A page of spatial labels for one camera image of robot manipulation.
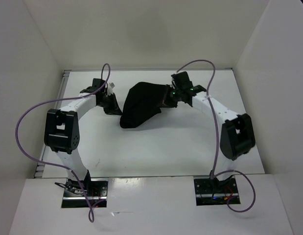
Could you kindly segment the black skirt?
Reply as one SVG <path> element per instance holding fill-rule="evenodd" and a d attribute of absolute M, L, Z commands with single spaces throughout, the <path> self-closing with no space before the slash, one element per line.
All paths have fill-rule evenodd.
<path fill-rule="evenodd" d="M 128 92 L 124 102 L 120 126 L 123 129 L 137 128 L 153 116 L 161 113 L 160 106 L 168 86 L 139 82 Z"/>

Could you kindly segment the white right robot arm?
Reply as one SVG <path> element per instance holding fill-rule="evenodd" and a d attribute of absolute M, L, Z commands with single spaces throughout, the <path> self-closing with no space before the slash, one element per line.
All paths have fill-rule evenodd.
<path fill-rule="evenodd" d="M 251 117 L 230 110 L 210 95 L 210 86 L 194 86 L 186 71 L 172 74 L 172 82 L 166 100 L 171 103 L 184 102 L 201 113 L 210 116 L 214 122 L 216 148 L 209 187 L 221 192 L 226 187 L 226 178 L 235 172 L 232 163 L 242 155 L 248 154 L 256 145 Z"/>

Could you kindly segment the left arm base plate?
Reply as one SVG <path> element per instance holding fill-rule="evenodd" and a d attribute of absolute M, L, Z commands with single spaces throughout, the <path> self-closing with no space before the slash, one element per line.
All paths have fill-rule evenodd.
<path fill-rule="evenodd" d="M 55 183 L 64 189 L 61 208 L 87 208 L 88 204 L 79 187 L 69 186 L 69 181 L 65 184 Z M 90 205 L 93 208 L 106 208 L 108 195 L 108 179 L 93 178 L 91 179 L 91 189 L 85 190 Z"/>

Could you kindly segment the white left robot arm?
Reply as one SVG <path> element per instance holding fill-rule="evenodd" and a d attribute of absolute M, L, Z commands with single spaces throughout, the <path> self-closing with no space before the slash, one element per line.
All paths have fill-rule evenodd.
<path fill-rule="evenodd" d="M 92 191 L 89 171 L 78 152 L 80 143 L 79 120 L 91 109 L 102 107 L 107 115 L 122 114 L 113 92 L 114 83 L 94 78 L 91 86 L 80 92 L 78 99 L 60 109 L 47 112 L 44 134 L 45 145 L 60 158 L 68 173 L 68 187 L 80 195 Z"/>

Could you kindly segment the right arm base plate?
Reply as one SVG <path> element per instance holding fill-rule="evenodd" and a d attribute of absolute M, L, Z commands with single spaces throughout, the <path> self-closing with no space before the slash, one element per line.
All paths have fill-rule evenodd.
<path fill-rule="evenodd" d="M 223 181 L 210 177 L 194 178 L 194 191 L 197 206 L 240 204 L 236 180 L 233 176 Z"/>

